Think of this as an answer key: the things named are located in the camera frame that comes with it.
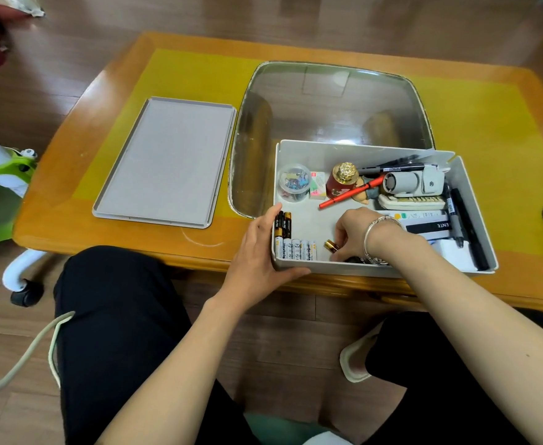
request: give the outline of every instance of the gold lid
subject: gold lid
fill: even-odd
[[[356,166],[352,163],[343,163],[335,172],[335,179],[342,184],[356,183],[358,179],[358,171]]]
[[[332,240],[325,240],[323,246],[326,247],[331,253],[335,253],[337,250],[339,250],[339,247],[335,245]]]

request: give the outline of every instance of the bangle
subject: bangle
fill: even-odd
[[[376,225],[379,222],[382,222],[383,220],[391,220],[397,223],[401,227],[402,230],[406,231],[405,226],[403,226],[401,223],[399,223],[396,219],[394,219],[390,215],[381,215],[379,218],[374,220],[370,225],[368,225],[368,229],[366,230],[366,234],[364,235],[364,260],[368,262],[369,264],[388,265],[387,261],[383,261],[379,257],[372,257],[368,253],[368,250],[366,249],[366,240],[368,239],[368,233],[371,232],[371,229],[374,225]]]

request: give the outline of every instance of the slipper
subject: slipper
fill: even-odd
[[[360,347],[369,339],[374,336],[378,336],[379,332],[381,331],[381,326],[383,322],[381,321],[376,327],[372,329],[369,333],[362,336],[360,339],[358,339],[353,344],[348,345],[345,347],[342,352],[340,353],[340,366],[342,367],[342,372],[346,379],[350,381],[351,383],[359,383],[364,381],[365,379],[368,379],[371,377],[371,374],[367,372],[360,372],[360,371],[353,371],[350,368],[350,357],[357,352]]]

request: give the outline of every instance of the white storage box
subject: white storage box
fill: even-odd
[[[348,209],[357,209],[364,205],[348,199],[319,210],[320,200],[309,199],[290,203],[285,201],[277,191],[278,170],[287,164],[303,164],[311,171],[323,171],[327,177],[335,164],[350,162],[357,168],[373,167],[408,156],[431,156],[418,158],[417,162],[439,164],[450,167],[447,180],[453,188],[460,191],[467,208],[473,228],[486,255],[489,268],[485,271],[465,271],[468,275],[483,275],[494,273],[498,269],[498,261],[486,230],[475,194],[471,188],[467,171],[460,156],[452,151],[419,150],[411,148],[388,148],[371,145],[351,145],[336,143],[319,143],[305,141],[281,141],[276,145],[276,165],[274,184],[274,203],[281,201],[284,212],[292,213],[292,238],[314,241],[317,243],[316,261],[295,261],[283,259],[275,255],[273,232],[271,238],[272,258],[276,268],[308,267],[313,273],[330,275],[358,275],[400,278],[401,275],[390,266],[353,264],[347,262],[331,262],[331,253],[323,247],[327,239],[334,240],[335,224],[339,217]],[[368,205],[370,209],[383,210],[378,204]]]

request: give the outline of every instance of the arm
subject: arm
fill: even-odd
[[[364,233],[377,216],[367,208],[347,211],[336,225],[344,247],[332,259],[363,256]],[[372,228],[367,249],[399,270],[506,418],[543,444],[543,329],[392,222]]]
[[[222,354],[241,315],[282,284],[310,273],[272,267],[272,224],[281,207],[271,207],[250,224],[221,290],[204,303],[183,340],[125,403],[97,444],[194,443]]]

